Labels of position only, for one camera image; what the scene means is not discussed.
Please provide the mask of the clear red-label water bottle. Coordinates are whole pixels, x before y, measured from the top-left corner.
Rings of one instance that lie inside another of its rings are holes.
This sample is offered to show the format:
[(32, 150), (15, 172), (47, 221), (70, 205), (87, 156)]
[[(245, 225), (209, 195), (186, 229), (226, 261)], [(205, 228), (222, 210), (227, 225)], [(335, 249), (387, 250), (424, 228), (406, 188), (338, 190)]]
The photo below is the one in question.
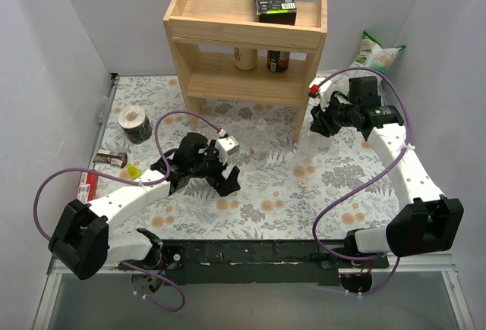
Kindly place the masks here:
[(251, 164), (255, 168), (262, 168), (267, 163), (270, 154), (270, 136), (267, 122), (260, 118), (256, 121), (249, 143)]

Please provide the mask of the white bottle cap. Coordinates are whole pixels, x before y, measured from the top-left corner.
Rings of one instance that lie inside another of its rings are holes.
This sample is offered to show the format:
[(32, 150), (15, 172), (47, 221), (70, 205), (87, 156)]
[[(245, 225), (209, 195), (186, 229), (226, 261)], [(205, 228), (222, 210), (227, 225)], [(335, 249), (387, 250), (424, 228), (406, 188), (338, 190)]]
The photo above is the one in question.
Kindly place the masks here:
[(331, 196), (335, 196), (338, 194), (338, 190), (333, 186), (329, 186), (327, 187), (327, 194)]

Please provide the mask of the clear Pocari Sweat bottle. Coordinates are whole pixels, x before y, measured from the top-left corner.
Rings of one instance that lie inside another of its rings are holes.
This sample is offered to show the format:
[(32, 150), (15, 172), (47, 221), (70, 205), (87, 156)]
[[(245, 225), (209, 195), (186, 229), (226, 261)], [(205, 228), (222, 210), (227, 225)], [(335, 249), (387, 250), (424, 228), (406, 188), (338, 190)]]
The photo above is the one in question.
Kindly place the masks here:
[(311, 130), (302, 130), (295, 151), (299, 165), (310, 165), (319, 151), (321, 135)]

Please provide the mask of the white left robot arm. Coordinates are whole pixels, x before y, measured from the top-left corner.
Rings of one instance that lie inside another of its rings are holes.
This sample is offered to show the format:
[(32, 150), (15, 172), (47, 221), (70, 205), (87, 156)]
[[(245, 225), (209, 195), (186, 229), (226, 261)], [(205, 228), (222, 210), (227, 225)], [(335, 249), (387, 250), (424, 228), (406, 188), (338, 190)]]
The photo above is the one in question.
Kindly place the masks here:
[(161, 239), (143, 228), (127, 234), (116, 234), (115, 229), (147, 206), (186, 187), (193, 178), (204, 179), (221, 197), (238, 191), (239, 168), (233, 167), (228, 176), (223, 174), (238, 148), (237, 140), (226, 133), (208, 140), (190, 132), (178, 148), (162, 154), (132, 185), (87, 203), (71, 201), (49, 240), (49, 251), (80, 280), (114, 262), (156, 268), (163, 257)]

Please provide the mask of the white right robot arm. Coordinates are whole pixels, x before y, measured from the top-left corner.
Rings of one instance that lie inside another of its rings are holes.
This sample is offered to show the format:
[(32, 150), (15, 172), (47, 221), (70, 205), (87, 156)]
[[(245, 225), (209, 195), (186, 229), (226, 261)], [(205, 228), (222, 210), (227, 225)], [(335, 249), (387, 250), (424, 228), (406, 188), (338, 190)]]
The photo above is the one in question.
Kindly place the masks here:
[(380, 158), (398, 197), (400, 212), (387, 225), (350, 231), (336, 252), (352, 267), (392, 253), (398, 258), (451, 249), (464, 208), (457, 198), (446, 197), (425, 171), (406, 130), (408, 120), (392, 105), (383, 105), (375, 76), (349, 79), (349, 93), (331, 89), (330, 80), (314, 84), (308, 93), (318, 98), (311, 110), (311, 131), (332, 137), (343, 127), (359, 131)]

